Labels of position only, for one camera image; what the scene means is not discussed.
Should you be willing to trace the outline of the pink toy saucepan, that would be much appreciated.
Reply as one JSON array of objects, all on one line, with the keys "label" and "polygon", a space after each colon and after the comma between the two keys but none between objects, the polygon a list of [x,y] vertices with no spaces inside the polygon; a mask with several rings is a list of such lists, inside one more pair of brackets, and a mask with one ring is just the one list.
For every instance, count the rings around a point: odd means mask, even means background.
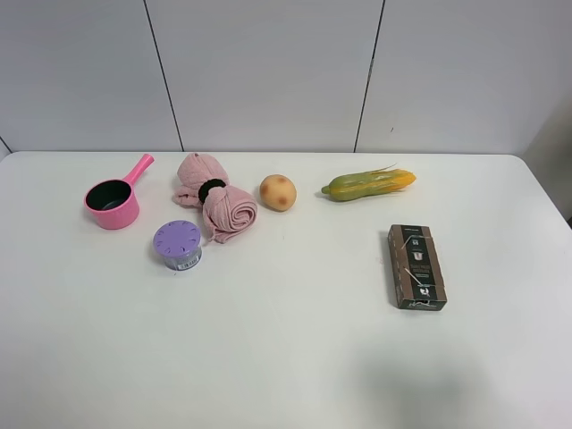
[{"label": "pink toy saucepan", "polygon": [[154,161],[150,154],[144,154],[124,178],[102,181],[87,192],[84,206],[99,227],[120,230],[138,218],[135,184]]}]

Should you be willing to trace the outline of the toy potato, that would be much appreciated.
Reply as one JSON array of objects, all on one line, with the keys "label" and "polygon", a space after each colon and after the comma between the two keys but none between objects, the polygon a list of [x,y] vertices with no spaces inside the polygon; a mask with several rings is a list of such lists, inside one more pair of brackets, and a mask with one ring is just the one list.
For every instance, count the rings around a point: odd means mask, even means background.
[{"label": "toy potato", "polygon": [[297,190],[289,178],[273,174],[263,179],[259,186],[259,195],[265,206],[285,212],[295,204]]}]

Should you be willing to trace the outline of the pink rolled towel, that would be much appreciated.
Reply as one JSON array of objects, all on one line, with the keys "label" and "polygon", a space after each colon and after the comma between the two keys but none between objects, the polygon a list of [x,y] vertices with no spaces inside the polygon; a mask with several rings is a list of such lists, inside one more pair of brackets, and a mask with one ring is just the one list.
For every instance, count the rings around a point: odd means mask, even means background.
[{"label": "pink rolled towel", "polygon": [[231,185],[227,172],[213,156],[189,154],[177,176],[181,185],[174,191],[174,202],[202,210],[210,240],[224,244],[253,225],[257,202],[245,190]]}]

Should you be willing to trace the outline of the toy corn cob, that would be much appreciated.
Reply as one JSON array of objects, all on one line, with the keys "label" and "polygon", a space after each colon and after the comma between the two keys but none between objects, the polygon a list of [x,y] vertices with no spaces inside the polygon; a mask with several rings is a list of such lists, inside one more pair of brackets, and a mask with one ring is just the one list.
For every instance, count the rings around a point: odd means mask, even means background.
[{"label": "toy corn cob", "polygon": [[390,166],[338,176],[323,186],[321,193],[333,201],[347,202],[401,191],[415,181],[412,172]]}]

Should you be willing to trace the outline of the purple lidded air freshener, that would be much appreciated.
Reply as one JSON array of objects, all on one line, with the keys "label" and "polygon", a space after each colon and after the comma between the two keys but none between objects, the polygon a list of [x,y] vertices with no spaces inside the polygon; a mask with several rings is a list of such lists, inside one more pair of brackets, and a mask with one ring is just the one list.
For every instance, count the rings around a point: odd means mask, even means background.
[{"label": "purple lidded air freshener", "polygon": [[200,229],[189,221],[170,221],[156,231],[153,248],[168,268],[186,271],[202,257]]}]

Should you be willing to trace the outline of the brown coffee capsule box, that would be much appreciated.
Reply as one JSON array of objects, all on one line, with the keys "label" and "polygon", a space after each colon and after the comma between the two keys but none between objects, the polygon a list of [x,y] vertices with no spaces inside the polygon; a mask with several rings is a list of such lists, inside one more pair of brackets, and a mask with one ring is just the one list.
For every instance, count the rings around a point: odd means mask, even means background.
[{"label": "brown coffee capsule box", "polygon": [[393,224],[388,232],[388,244],[397,307],[441,311],[448,298],[430,228]]}]

